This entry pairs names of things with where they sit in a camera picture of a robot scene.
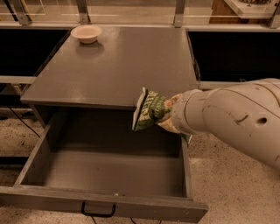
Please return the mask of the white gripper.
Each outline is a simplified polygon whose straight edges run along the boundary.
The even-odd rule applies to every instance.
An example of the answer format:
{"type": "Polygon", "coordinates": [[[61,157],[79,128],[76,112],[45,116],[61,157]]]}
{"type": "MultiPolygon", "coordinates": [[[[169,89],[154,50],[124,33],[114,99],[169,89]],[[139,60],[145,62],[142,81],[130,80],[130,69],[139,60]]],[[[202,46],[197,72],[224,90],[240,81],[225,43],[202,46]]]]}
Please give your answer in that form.
{"type": "Polygon", "coordinates": [[[205,130],[202,117],[204,98],[198,89],[181,94],[175,94],[164,102],[166,107],[171,107],[171,118],[159,119],[157,125],[164,130],[179,134],[198,134],[205,130]]]}

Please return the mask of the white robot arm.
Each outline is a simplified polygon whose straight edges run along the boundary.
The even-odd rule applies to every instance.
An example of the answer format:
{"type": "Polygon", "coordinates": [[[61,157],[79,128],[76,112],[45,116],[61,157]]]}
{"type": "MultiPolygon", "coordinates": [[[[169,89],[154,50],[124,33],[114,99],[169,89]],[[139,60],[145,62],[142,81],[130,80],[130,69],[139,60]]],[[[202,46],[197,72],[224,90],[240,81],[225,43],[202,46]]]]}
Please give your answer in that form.
{"type": "Polygon", "coordinates": [[[186,91],[158,125],[174,133],[211,133],[239,152],[280,170],[279,79],[186,91]]]}

